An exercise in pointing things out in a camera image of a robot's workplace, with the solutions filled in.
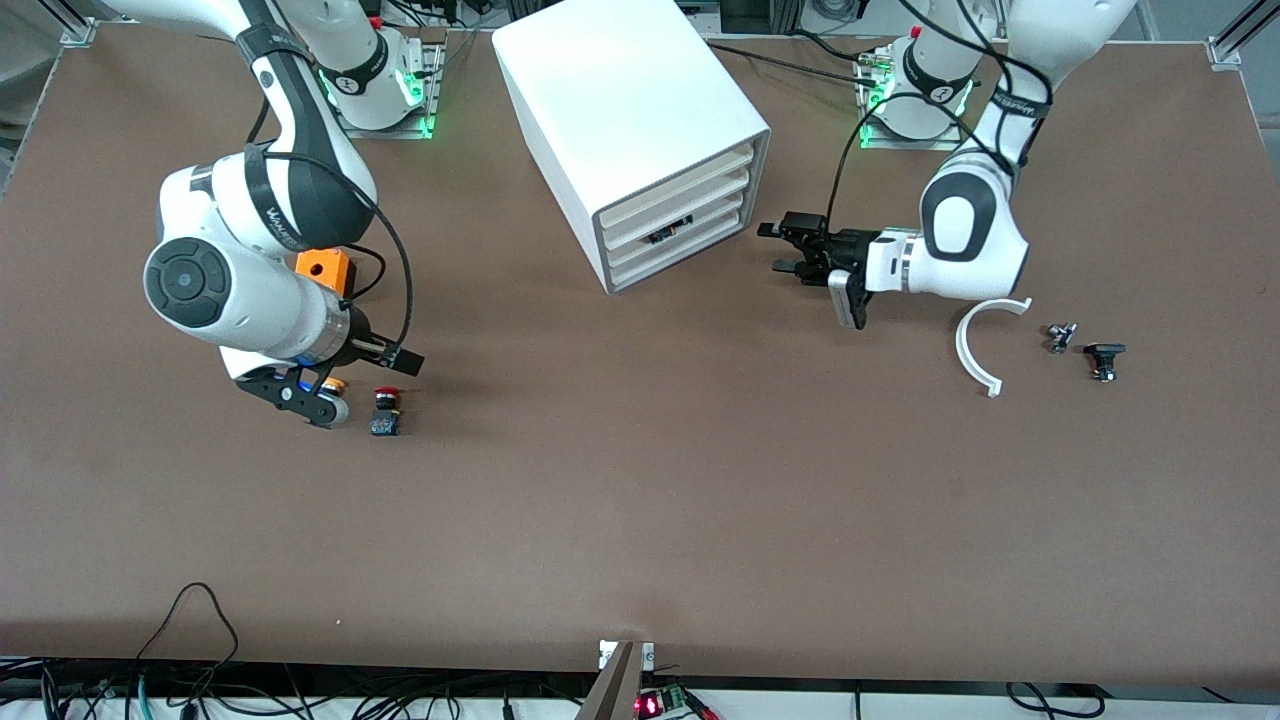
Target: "green led light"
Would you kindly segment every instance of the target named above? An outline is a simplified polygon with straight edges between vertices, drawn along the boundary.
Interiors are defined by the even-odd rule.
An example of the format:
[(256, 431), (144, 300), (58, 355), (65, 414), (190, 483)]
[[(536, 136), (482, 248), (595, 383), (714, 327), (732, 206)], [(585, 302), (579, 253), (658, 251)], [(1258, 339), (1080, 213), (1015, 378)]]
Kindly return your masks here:
[(404, 94), (404, 101), (410, 105), (422, 104), (422, 81), (416, 77), (396, 70), (396, 82), (401, 86), (401, 92)]
[[(895, 85), (893, 73), (884, 73), (884, 79), (878, 86), (876, 86), (876, 90), (872, 91), (873, 108), (876, 108), (876, 104), (879, 102), (881, 100), (891, 97), (893, 95), (893, 85)], [(881, 105), (879, 108), (876, 108), (876, 114), (877, 115), (884, 114), (884, 106)]]
[(324, 73), (320, 73), (320, 85), (324, 86), (325, 99), (329, 101), (330, 105), (337, 108), (338, 102), (333, 99), (333, 86), (329, 85), (329, 78), (324, 77)]
[(435, 115), (417, 119), (417, 132), (424, 140), (430, 140), (435, 135)]
[(969, 94), (970, 92), (973, 92), (973, 81), (969, 81), (969, 85), (964, 86), (964, 91), (960, 92), (960, 105), (956, 106), (956, 117), (957, 118), (963, 118), (964, 117), (964, 105), (965, 105), (965, 102), (969, 101)]

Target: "black cable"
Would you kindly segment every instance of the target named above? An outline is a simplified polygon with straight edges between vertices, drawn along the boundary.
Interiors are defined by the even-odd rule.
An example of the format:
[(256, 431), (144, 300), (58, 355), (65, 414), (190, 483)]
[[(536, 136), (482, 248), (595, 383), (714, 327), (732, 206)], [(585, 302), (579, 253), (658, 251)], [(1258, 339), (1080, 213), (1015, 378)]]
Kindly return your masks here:
[[(1021, 60), (1018, 60), (1015, 58), (1010, 58), (1009, 55), (1005, 55), (1002, 53), (996, 53), (995, 49), (987, 49), (987, 47), (983, 47), (980, 45), (974, 45), (973, 42), (969, 42), (968, 40), (965, 40), (965, 38), (955, 35), (954, 32), (947, 31), (946, 28), (943, 28), (938, 23), (936, 23), (936, 22), (931, 20), (928, 17), (925, 17), (924, 13), (922, 13), (920, 10), (918, 10), (915, 8), (915, 5), (911, 4), (910, 0), (897, 0), (897, 1), (899, 1), (900, 5), (902, 5), (904, 8), (906, 8), (906, 12), (911, 13), (911, 15), (920, 24), (923, 24), (924, 27), (927, 27), (927, 28), (932, 29), (933, 32), (941, 35), (942, 37), (946, 37), (951, 42), (955, 42), (957, 45), (963, 45), (964, 47), (968, 47), (968, 49), (974, 50), (977, 53), (982, 53), (983, 55), (988, 55), (991, 58), (995, 58), (997, 63), (1001, 63), (1001, 61), (1009, 63), (1010, 65), (1014, 65), (1016, 68), (1021, 68), (1021, 69), (1027, 70), (1028, 73), (1030, 73), (1032, 76), (1034, 76), (1036, 79), (1041, 81), (1041, 83), (1044, 85), (1044, 92), (1046, 92), (1046, 96), (1047, 96), (1047, 101), (1046, 102), (1050, 104), (1050, 105), (1053, 104), (1053, 85), (1048, 82), (1048, 78), (1044, 77), (1044, 73), (1039, 72), (1038, 69), (1033, 68), (1032, 65), (1028, 65), (1027, 63), (1024, 63)], [(978, 37), (983, 37), (983, 35), (979, 32)]]
[(777, 58), (769, 58), (768, 55), (760, 55), (759, 53), (751, 53), (750, 50), (739, 50), (737, 47), (730, 47), (728, 45), (721, 45), (718, 42), (708, 42), (707, 46), (712, 47), (714, 50), (719, 50), (722, 53), (732, 53), (733, 55), (741, 55), (744, 58), (750, 58), (753, 60), (760, 60), (762, 63), (769, 63), (772, 65), (778, 65), (781, 68), (787, 68), (787, 69), (797, 70), (797, 72), (801, 72), (801, 73), (809, 73), (809, 74), (813, 74), (813, 76), (819, 76), (819, 77), (838, 79), (838, 81), (844, 81), (844, 82), (851, 82), (854, 85), (861, 85), (861, 86), (865, 86), (865, 87), (874, 87), (876, 86), (876, 82), (873, 79), (870, 79), (870, 78), (859, 78), (859, 77), (854, 77), (854, 76), (842, 76), (840, 73), (833, 73), (831, 70), (820, 70), (818, 68), (810, 68), (808, 65), (797, 65), (795, 63), (788, 63), (786, 60), (780, 60)]
[[(237, 684), (227, 684), (227, 683), (214, 683), (214, 684), (209, 685), (211, 691), (212, 689), (219, 689), (219, 688), (223, 688), (223, 689), (234, 689), (234, 691), (242, 691), (242, 692), (243, 691), (248, 691), (248, 692), (256, 693), (257, 696), (260, 696), (262, 698), (274, 701), (283, 710), (256, 710), (256, 708), (248, 708), (248, 707), (237, 707), (237, 706), (232, 705), (230, 702), (228, 702), (225, 698), (219, 697), (218, 693), (215, 693), (215, 692), (210, 692), (209, 696), (214, 700), (214, 702), (216, 702), (216, 703), (221, 705), (223, 707), (225, 707), (227, 710), (230, 710), (232, 712), (237, 712), (239, 715), (248, 715), (248, 716), (252, 716), (252, 717), (280, 717), (280, 716), (284, 716), (284, 715), (297, 715), (298, 717), (302, 717), (302, 711), (306, 710), (306, 708), (316, 708), (316, 707), (320, 707), (321, 705), (324, 705), (326, 702), (333, 702), (334, 700), (338, 700), (340, 697), (348, 697), (348, 693), (351, 693), (352, 691), (358, 689), (358, 688), (365, 688), (365, 687), (372, 685), (375, 683), (385, 683), (388, 680), (394, 680), (393, 683), (387, 684), (387, 685), (384, 685), (381, 688), (370, 691), (371, 694), (367, 696), (367, 697), (365, 697), (365, 700), (361, 702), (361, 705), (357, 706), (357, 708), (356, 708), (357, 710), (357, 715), (358, 715), (358, 712), (364, 708), (365, 703), (367, 703), (367, 702), (370, 702), (370, 701), (374, 700), (374, 696), (384, 694), (384, 693), (389, 692), (392, 688), (394, 688), (396, 685), (404, 684), (404, 683), (407, 683), (407, 682), (410, 682), (412, 679), (422, 679), (422, 678), (430, 678), (430, 676), (433, 676), (433, 675), (430, 675), (428, 673), (413, 673), (413, 674), (408, 674), (408, 675), (388, 675), (388, 676), (381, 676), (381, 678), (369, 678), (369, 679), (362, 680), (360, 683), (356, 683), (353, 685), (348, 685), (347, 688), (343, 688), (343, 689), (340, 689), (340, 691), (338, 691), (338, 692), (335, 692), (333, 694), (325, 696), (325, 697), (323, 697), (323, 698), (320, 698), (320, 700), (317, 700), (315, 702), (308, 702), (303, 707), (293, 707), (293, 706), (285, 703), (284, 701), (279, 700), (276, 696), (274, 696), (271, 693), (268, 693), (265, 691), (261, 691), (259, 688), (255, 688), (252, 685), (237, 685)], [(177, 684), (188, 684), (188, 685), (192, 684), (192, 683), (186, 683), (186, 682), (182, 682), (182, 680), (175, 680), (175, 683)]]
[(362, 295), (365, 295), (370, 290), (374, 290), (374, 286), (381, 282), (383, 275), (387, 274), (387, 258), (383, 258), (381, 252), (376, 252), (361, 245), (344, 245), (343, 247), (346, 247), (347, 250), (355, 250), (356, 252), (362, 252), (365, 255), (369, 255), (374, 260), (378, 260), (378, 274), (374, 275), (374, 279), (370, 281), (369, 284), (351, 293), (351, 297), (347, 299), (347, 302), (349, 304), (358, 300)]
[[(982, 46), (986, 49), (984, 54), (993, 58), (996, 64), (1000, 65), (1000, 74), (1005, 78), (1005, 87), (1010, 91), (1014, 88), (1014, 76), (1009, 72), (1009, 64), (1005, 61), (1005, 56), (996, 53), (996, 46), (991, 44), (991, 40), (982, 33), (982, 28), (978, 27), (978, 20), (973, 19), (973, 14), (969, 13), (969, 8), (965, 5), (964, 0), (956, 0), (956, 5), (960, 8), (960, 14), (964, 15), (965, 23), (968, 23), (969, 29), (982, 40)], [(1048, 91), (1050, 102), (1053, 100), (1053, 88), (1048, 86), (1043, 77), (1039, 77), (1041, 82), (1044, 82), (1044, 90)], [(1009, 118), (1007, 113), (1000, 115), (1000, 120), (996, 123), (996, 150), (1000, 152), (1005, 151), (1002, 138), (1005, 136), (1005, 119)]]
[(257, 133), (262, 132), (262, 123), (266, 122), (266, 111), (271, 109), (271, 104), (266, 101), (266, 96), (262, 96), (262, 106), (257, 109), (257, 119), (253, 120), (253, 128), (248, 131), (248, 137), (244, 138), (244, 145), (252, 145), (257, 142)]
[(58, 683), (44, 661), (40, 664), (40, 703), (45, 710), (45, 720), (58, 720)]
[(142, 661), (142, 656), (146, 655), (147, 650), (151, 647), (151, 643), (156, 642), (156, 639), (161, 634), (164, 634), (165, 629), (169, 628), (169, 623), (173, 620), (174, 614), (178, 611), (178, 605), (182, 603), (182, 598), (187, 594), (188, 591), (193, 588), (200, 588), (205, 591), (205, 594), (209, 596), (210, 602), (214, 603), (214, 612), (218, 614), (218, 619), (223, 623), (223, 626), (227, 628), (227, 633), (232, 637), (232, 648), (225, 657), (223, 657), (210, 667), (206, 667), (201, 673), (200, 679), (192, 685), (192, 691), (187, 696), (187, 705), (191, 705), (192, 702), (204, 696), (204, 693), (209, 689), (210, 683), (212, 683), (214, 673), (216, 673), (220, 667), (230, 662), (230, 660), (236, 657), (236, 652), (239, 651), (239, 634), (236, 632), (236, 626), (232, 625), (232, 621), (227, 619), (227, 614), (223, 612), (223, 605), (218, 601), (218, 593), (214, 592), (214, 588), (198, 580), (193, 583), (187, 583), (186, 585), (182, 587), (180, 591), (178, 591), (178, 594), (173, 598), (173, 605), (169, 606), (169, 612), (166, 612), (164, 620), (160, 621), (160, 626), (156, 628), (155, 633), (151, 633), (151, 637), (147, 638), (147, 642), (145, 642), (142, 644), (142, 648), (138, 650), (138, 653), (133, 656), (133, 664), (129, 669), (129, 675), (128, 675), (128, 684), (125, 684), (124, 687), (124, 720), (129, 720), (129, 712), (132, 706), (129, 700), (133, 696), (133, 684), (137, 683), (138, 665)]
[(307, 714), (307, 720), (316, 720), (316, 716), (311, 714), (311, 708), (307, 707), (307, 698), (302, 697), (302, 689), (298, 688), (298, 683), (293, 680), (293, 671), (289, 670), (289, 664), (284, 664), (284, 674), (289, 678), (289, 685), (293, 687), (293, 694), (298, 696), (298, 703), (302, 705), (302, 710)]
[[(1014, 687), (1016, 685), (1023, 685), (1027, 689), (1032, 691), (1032, 694), (1036, 696), (1036, 700), (1039, 701), (1039, 705), (1032, 705), (1029, 702), (1023, 701), (1016, 694), (1014, 694)], [(1107, 701), (1103, 700), (1101, 696), (1094, 697), (1094, 700), (1098, 701), (1098, 707), (1088, 712), (1075, 712), (1073, 710), (1062, 710), (1061, 707), (1053, 707), (1052, 705), (1048, 703), (1048, 700), (1044, 697), (1044, 693), (1042, 693), (1041, 689), (1033, 685), (1032, 683), (1005, 683), (1005, 693), (1009, 694), (1009, 700), (1014, 701), (1014, 705), (1016, 705), (1018, 707), (1021, 707), (1023, 710), (1030, 710), (1032, 712), (1043, 712), (1044, 716), (1048, 717), (1048, 720), (1056, 720), (1056, 717), (1060, 715), (1062, 717), (1078, 717), (1080, 720), (1091, 720), (1092, 717), (1098, 717), (1107, 711)]]
[(567, 700), (567, 701), (572, 702), (573, 705), (576, 705), (576, 706), (579, 706), (579, 707), (581, 707), (581, 706), (582, 706), (582, 701), (580, 701), (580, 700), (577, 700), (576, 697), (573, 697), (573, 696), (568, 694), (567, 692), (564, 692), (564, 691), (562, 691), (562, 689), (559, 689), (559, 688), (557, 688), (557, 687), (552, 685), (550, 683), (547, 683), (547, 682), (543, 682), (543, 680), (539, 680), (539, 682), (538, 682), (538, 687), (540, 687), (540, 688), (543, 688), (543, 689), (545, 689), (545, 691), (550, 691), (550, 692), (552, 692), (552, 694), (554, 694), (554, 696), (558, 696), (558, 697), (559, 697), (561, 700)]
[(979, 150), (982, 150), (983, 152), (986, 152), (992, 159), (993, 163), (996, 163), (997, 165), (1000, 165), (1001, 169), (1004, 169), (1005, 172), (1007, 172), (1010, 176), (1012, 174), (1012, 168), (1009, 168), (1009, 160), (1006, 160), (1002, 155), (992, 151), (991, 147), (987, 147), (987, 145), (984, 142), (982, 142), (980, 140), (978, 140), (977, 137), (974, 137), (973, 129), (970, 129), (969, 126), (966, 126), (964, 123), (964, 120), (961, 120), (955, 113), (952, 113), (951, 110), (948, 110), (941, 102), (937, 102), (932, 97), (929, 97), (929, 96), (927, 96), (924, 94), (920, 94), (920, 92), (899, 92), (896, 95), (890, 95), (888, 97), (884, 97), (879, 102), (876, 102), (874, 105), (872, 105), (870, 108), (868, 108), (867, 111), (863, 114), (861, 119), (859, 119), (858, 123), (854, 124), (854, 131), (849, 133), (849, 142), (845, 143), (845, 150), (840, 154), (840, 164), (836, 165), (836, 178), (831, 183), (831, 197), (827, 200), (827, 215), (826, 217), (827, 217), (827, 228), (828, 229), (832, 227), (831, 213), (832, 213), (832, 210), (836, 206), (836, 195), (840, 192), (840, 177), (845, 172), (845, 160), (849, 159), (849, 150), (852, 149), (854, 141), (858, 140), (858, 133), (863, 129), (863, 126), (865, 126), (867, 122), (870, 120), (876, 115), (876, 111), (879, 110), (879, 108), (882, 105), (884, 105), (886, 102), (892, 102), (893, 100), (897, 100), (900, 97), (915, 97), (915, 99), (923, 100), (923, 101), (928, 102), (929, 105), (937, 108), (938, 111), (946, 113), (946, 115), (948, 118), (951, 118), (951, 122), (954, 122), (956, 124), (956, 127), (959, 127), (961, 131), (964, 131), (965, 135), (968, 135), (969, 137), (973, 138), (973, 141), (978, 145)]
[(329, 173), (329, 176), (332, 176), (334, 179), (342, 183), (348, 191), (351, 191), (352, 195), (355, 195), (361, 202), (364, 202), (365, 208), (367, 208), (375, 215), (378, 215), (378, 219), (383, 223), (383, 227), (387, 228), (387, 234), (390, 236), (392, 242), (396, 245), (396, 251), (399, 252), (401, 256), (401, 265), (404, 269), (404, 322), (401, 324), (399, 336), (397, 336), (396, 341), (393, 342), (393, 345), (398, 350), (404, 343), (404, 338), (408, 337), (408, 328), (413, 320), (413, 273), (412, 270), (410, 270), (408, 266), (408, 251), (404, 250), (404, 242), (401, 240), (399, 233), (396, 232), (396, 227), (392, 225), (390, 219), (387, 217), (385, 213), (383, 213), (383, 209), (379, 208), (378, 204), (369, 197), (369, 193), (366, 193), (362, 187), (356, 184), (355, 181), (342, 174), (337, 169), (330, 168), (329, 164), (324, 163), (323, 160), (317, 160), (310, 155), (302, 155), (300, 152), (268, 151), (264, 154), (264, 156), (268, 160), (298, 160), (301, 163), (307, 163), (308, 165), (315, 165), (316, 168), (320, 168), (321, 170)]
[(835, 58), (840, 58), (841, 60), (847, 60), (850, 63), (856, 63), (858, 61), (858, 55), (851, 55), (849, 53), (841, 53), (840, 50), (836, 50), (835, 47), (831, 46), (829, 42), (827, 42), (826, 40), (823, 40), (820, 35), (814, 33), (814, 32), (809, 32), (809, 31), (804, 29), (803, 27), (795, 28), (794, 31), (791, 31), (791, 35), (799, 35), (800, 37), (808, 37), (809, 40), (817, 42), (818, 47), (822, 47), (823, 51), (826, 51), (828, 55), (832, 55)]
[(398, 9), (399, 12), (412, 18), (413, 22), (417, 23), (417, 27), (426, 27), (425, 24), (422, 24), (422, 18), (439, 18), (449, 23), (458, 23), (463, 28), (467, 27), (467, 23), (460, 20), (458, 18), (449, 18), (448, 15), (443, 15), (440, 13), (433, 13), (431, 10), (420, 10), (407, 3), (403, 3), (402, 0), (387, 0), (387, 4), (392, 5), (393, 8)]
[(1208, 694), (1216, 697), (1217, 700), (1220, 700), (1222, 702), (1230, 702), (1233, 705), (1235, 703), (1234, 700), (1226, 697), (1225, 694), (1222, 694), (1220, 692), (1213, 691), (1212, 688), (1201, 687), (1201, 689), (1204, 691), (1204, 692), (1207, 692)]

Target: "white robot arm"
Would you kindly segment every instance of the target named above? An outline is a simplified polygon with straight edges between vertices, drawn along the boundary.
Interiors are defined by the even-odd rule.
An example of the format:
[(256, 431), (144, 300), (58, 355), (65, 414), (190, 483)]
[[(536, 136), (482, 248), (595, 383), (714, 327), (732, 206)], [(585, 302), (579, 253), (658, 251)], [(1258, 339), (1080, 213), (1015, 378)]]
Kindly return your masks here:
[[(361, 238), (374, 214), (348, 184), (376, 201), (372, 177), (287, 19), (339, 90), (335, 101), (344, 117), (364, 127), (393, 124), (413, 109), (396, 85), (403, 63), (398, 33), (375, 32), (353, 0), (113, 5), (142, 22), (234, 41), (280, 122), (279, 138), (265, 147), (250, 145), (164, 181), (156, 211), (160, 242), (143, 270), (156, 313), (221, 346), (242, 389), (317, 425), (346, 414), (340, 400), (320, 393), (334, 366), (366, 360), (417, 374), (420, 356), (371, 332), (357, 307), (284, 264), (292, 252)], [(312, 382), (302, 380), (303, 368), (316, 373)]]
[[(876, 292), (932, 292), (960, 300), (989, 300), (1012, 293), (1028, 250), (1009, 206), (1018, 173), (1048, 115), (1053, 90), (1102, 47), (1134, 1), (1015, 0), (1006, 26), (1007, 72), (987, 104), (974, 137), (942, 163), (925, 187), (920, 197), (920, 229), (831, 233), (827, 218), (788, 213), (777, 225), (762, 225), (760, 234), (783, 237), (805, 252), (805, 261), (785, 263), (776, 269), (795, 273), (806, 284), (826, 284), (841, 323), (856, 328), (865, 325), (865, 306)], [(972, 17), (982, 14), (978, 8), (982, 0), (933, 0), (929, 19), (974, 42), (960, 3), (965, 3)], [(968, 33), (955, 32), (957, 22)], [(977, 50), (963, 47), (929, 28), (922, 31), (915, 44), (925, 40), (933, 49), (932, 56), (950, 58), (951, 64), (933, 65), (929, 70), (933, 79), (902, 92), (931, 95), (931, 83), (938, 87), (936, 83), (945, 78), (968, 82)], [(963, 51), (941, 53), (945, 44)], [(974, 44), (982, 46), (984, 40)], [(916, 59), (924, 55), (911, 45), (902, 54)], [(918, 77), (918, 73), (896, 72), (895, 82), (904, 76)], [(950, 101), (937, 95), (932, 99), (941, 105)], [(899, 111), (888, 114), (893, 105)], [(946, 113), (913, 96), (887, 102), (883, 109), (891, 129), (914, 128), (919, 137), (933, 137), (951, 123)], [(905, 122), (911, 113), (915, 120)]]

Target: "black strap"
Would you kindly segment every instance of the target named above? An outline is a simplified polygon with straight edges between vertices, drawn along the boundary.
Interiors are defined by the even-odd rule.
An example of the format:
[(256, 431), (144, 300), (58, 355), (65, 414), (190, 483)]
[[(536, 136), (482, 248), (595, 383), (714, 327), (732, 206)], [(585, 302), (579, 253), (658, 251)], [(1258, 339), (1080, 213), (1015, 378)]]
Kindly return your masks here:
[(293, 252), (310, 250), (284, 218), (280, 204), (275, 201), (275, 192), (271, 191), (271, 181), (266, 174), (266, 151), (261, 145), (244, 146), (244, 184), (248, 187), (248, 197), (253, 201), (259, 219), (270, 231), (271, 237)]
[(1006, 113), (1014, 115), (1021, 115), (1024, 118), (1032, 118), (1036, 120), (1042, 120), (1048, 117), (1051, 105), (1048, 102), (1037, 102), (1036, 100), (1028, 100), (1027, 97), (1019, 97), (1016, 95), (1010, 95), (1005, 90), (996, 88), (996, 92), (991, 95), (991, 101), (998, 105)]
[(335, 70), (320, 65), (320, 72), (324, 73), (329, 85), (338, 92), (343, 95), (364, 95), (369, 81), (378, 77), (387, 67), (388, 55), (387, 38), (381, 33), (378, 33), (378, 47), (374, 49), (374, 54), (362, 64), (349, 70)]
[(257, 23), (250, 26), (244, 32), (236, 36), (236, 47), (239, 47), (244, 56), (244, 64), (253, 64), (253, 60), (271, 53), (293, 53), (302, 58), (307, 56), (307, 49), (293, 36), (275, 23)]
[(933, 100), (934, 102), (950, 102), (957, 92), (964, 90), (965, 85), (969, 85), (969, 76), (965, 76), (954, 81), (938, 79), (929, 73), (924, 72), (920, 65), (915, 61), (915, 44), (906, 46), (906, 53), (902, 54), (902, 68), (906, 70), (906, 79), (911, 81), (911, 85), (916, 87), (922, 94)]

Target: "orange block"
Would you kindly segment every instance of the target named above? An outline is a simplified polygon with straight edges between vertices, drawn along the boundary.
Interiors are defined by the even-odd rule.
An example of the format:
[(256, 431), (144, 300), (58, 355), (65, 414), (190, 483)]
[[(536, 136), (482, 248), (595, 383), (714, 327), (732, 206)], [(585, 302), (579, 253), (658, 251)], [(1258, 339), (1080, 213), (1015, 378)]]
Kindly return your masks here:
[(328, 287), (343, 297), (356, 290), (356, 272), (351, 256), (339, 247), (300, 252), (293, 270)]

